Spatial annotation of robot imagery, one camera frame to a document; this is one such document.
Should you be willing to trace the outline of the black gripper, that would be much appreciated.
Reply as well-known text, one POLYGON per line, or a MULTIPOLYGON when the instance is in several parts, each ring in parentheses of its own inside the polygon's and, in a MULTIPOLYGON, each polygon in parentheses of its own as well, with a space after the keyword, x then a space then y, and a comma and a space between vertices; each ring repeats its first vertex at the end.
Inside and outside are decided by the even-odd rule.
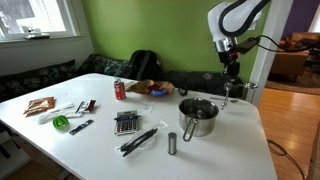
POLYGON ((233 81, 238 79, 240 63, 237 61, 238 54, 235 50, 218 53, 220 62, 224 64, 224 75, 229 75, 233 81))

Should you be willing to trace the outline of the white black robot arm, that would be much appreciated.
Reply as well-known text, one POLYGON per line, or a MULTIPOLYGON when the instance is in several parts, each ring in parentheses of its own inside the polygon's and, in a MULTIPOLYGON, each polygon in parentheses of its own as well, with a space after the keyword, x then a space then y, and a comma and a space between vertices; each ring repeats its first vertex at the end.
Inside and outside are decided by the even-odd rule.
POLYGON ((233 81, 237 79, 240 70, 236 38, 244 34, 260 18, 262 9, 270 1, 222 1, 208 11, 207 21, 214 48, 224 65, 223 73, 229 75, 233 81))

